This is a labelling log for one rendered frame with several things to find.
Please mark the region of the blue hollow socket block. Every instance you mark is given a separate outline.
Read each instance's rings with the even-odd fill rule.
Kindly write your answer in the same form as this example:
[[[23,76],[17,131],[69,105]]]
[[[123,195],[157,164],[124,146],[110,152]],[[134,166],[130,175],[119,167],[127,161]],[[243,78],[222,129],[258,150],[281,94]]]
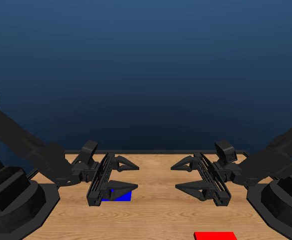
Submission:
[[[131,200],[132,192],[127,192],[126,194],[122,195],[121,197],[115,199],[115,202],[129,202]]]

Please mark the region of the thin red peg bar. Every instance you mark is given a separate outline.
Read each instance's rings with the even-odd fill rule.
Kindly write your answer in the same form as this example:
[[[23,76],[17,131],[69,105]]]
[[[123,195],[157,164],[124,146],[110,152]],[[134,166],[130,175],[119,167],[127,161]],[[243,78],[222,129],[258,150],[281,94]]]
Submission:
[[[222,231],[222,232],[194,232],[194,240],[237,240],[234,232]]]

